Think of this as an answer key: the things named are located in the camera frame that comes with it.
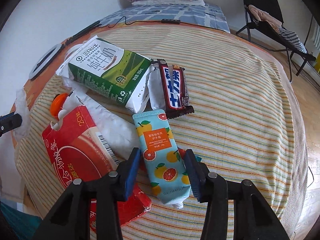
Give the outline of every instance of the folding chair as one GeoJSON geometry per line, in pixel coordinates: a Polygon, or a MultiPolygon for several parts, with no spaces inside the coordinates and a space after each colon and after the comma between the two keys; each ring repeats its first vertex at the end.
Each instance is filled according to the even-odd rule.
{"type": "Polygon", "coordinates": [[[268,49],[260,44],[259,46],[270,50],[270,51],[286,51],[287,52],[287,57],[288,57],[288,63],[289,63],[289,70],[290,70],[290,83],[292,82],[292,69],[291,69],[291,59],[294,53],[300,55],[303,58],[303,63],[300,66],[299,70],[296,73],[296,76],[299,76],[301,73],[303,67],[307,62],[312,62],[315,61],[316,58],[308,53],[303,53],[293,47],[289,42],[287,42],[284,38],[282,38],[272,27],[267,21],[258,21],[253,14],[250,12],[248,9],[249,5],[253,5],[256,8],[259,8],[260,10],[266,11],[268,14],[270,14],[272,17],[276,18],[280,22],[282,22],[282,27],[283,27],[283,18],[282,18],[282,13],[281,9],[278,3],[278,0],[243,0],[244,2],[244,15],[245,15],[245,21],[246,25],[243,26],[239,31],[236,32],[236,35],[240,32],[242,32],[244,29],[247,29],[248,32],[248,41],[251,41],[251,34],[250,30],[251,29],[256,29],[259,32],[263,33],[264,35],[268,36],[269,38],[273,39],[274,41],[278,42],[279,44],[283,45],[285,49],[278,49],[278,50],[273,50],[273,49],[268,49]]]}

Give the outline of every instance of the metal bolt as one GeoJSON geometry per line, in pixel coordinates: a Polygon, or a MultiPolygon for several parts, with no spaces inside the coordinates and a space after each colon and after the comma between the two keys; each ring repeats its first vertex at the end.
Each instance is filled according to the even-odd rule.
{"type": "Polygon", "coordinates": [[[73,184],[75,184],[75,185],[80,185],[81,182],[82,182],[82,179],[74,179],[73,180],[73,184]]]}
{"type": "Polygon", "coordinates": [[[109,177],[116,177],[116,176],[118,176],[118,172],[116,172],[116,171],[110,171],[109,172],[109,177]]]}
{"type": "Polygon", "coordinates": [[[211,178],[211,179],[215,179],[216,177],[218,177],[218,174],[215,173],[215,172],[209,172],[208,173],[208,177],[211,178]]]}
{"type": "Polygon", "coordinates": [[[243,181],[243,184],[245,184],[246,186],[251,186],[251,185],[252,185],[252,182],[251,182],[250,180],[248,180],[248,179],[245,179],[245,180],[243,181]]]}

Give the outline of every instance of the bed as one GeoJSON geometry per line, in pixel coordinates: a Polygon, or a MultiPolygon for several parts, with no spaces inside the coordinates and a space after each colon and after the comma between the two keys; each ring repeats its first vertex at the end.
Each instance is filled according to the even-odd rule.
{"type": "MultiPolygon", "coordinates": [[[[305,131],[297,99],[282,65],[264,50],[231,35],[221,9],[217,9],[219,17],[216,12],[209,13],[212,15],[208,20],[210,8],[216,7],[165,5],[121,10],[103,18],[100,27],[66,46],[37,79],[26,83],[31,131],[20,143],[14,141],[15,159],[41,216],[46,215],[63,192],[41,139],[44,128],[54,121],[49,112],[50,103],[56,94],[65,92],[61,78],[54,73],[69,48],[98,35],[119,47],[151,58],[165,58],[168,63],[186,68],[190,103],[195,113],[170,120],[177,145],[193,149],[210,171],[225,179],[252,180],[288,235],[292,235],[304,202],[308,169],[305,131]],[[117,23],[123,16],[127,17],[127,23],[142,22],[129,26],[124,20],[117,23]],[[183,23],[151,22],[164,16],[183,23]]],[[[94,93],[91,96],[132,122],[125,109],[94,93]]],[[[139,171],[137,180],[152,199],[152,208],[122,227],[125,239],[200,238],[205,204],[198,203],[191,195],[185,208],[177,212],[151,195],[146,173],[139,171]]],[[[230,201],[228,239],[232,237],[230,201]]]]}

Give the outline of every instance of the hand cream tube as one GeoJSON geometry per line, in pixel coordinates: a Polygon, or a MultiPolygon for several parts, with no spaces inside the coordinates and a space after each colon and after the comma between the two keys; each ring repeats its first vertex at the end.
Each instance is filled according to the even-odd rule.
{"type": "Polygon", "coordinates": [[[164,110],[138,113],[132,117],[152,193],[163,204],[171,204],[176,209],[183,208],[183,201],[189,197],[191,186],[164,110]]]}

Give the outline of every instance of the red cardboard box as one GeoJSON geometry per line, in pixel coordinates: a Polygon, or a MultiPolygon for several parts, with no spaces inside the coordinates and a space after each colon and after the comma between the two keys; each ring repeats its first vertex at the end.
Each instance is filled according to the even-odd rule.
{"type": "MultiPolygon", "coordinates": [[[[88,109],[77,106],[55,131],[49,125],[42,133],[51,164],[66,188],[74,179],[99,179],[117,168],[118,159],[96,127],[88,109]]],[[[126,202],[118,202],[120,224],[130,222],[151,208],[151,200],[138,185],[126,202]]],[[[96,228],[96,201],[90,207],[90,228],[96,228]]]]}

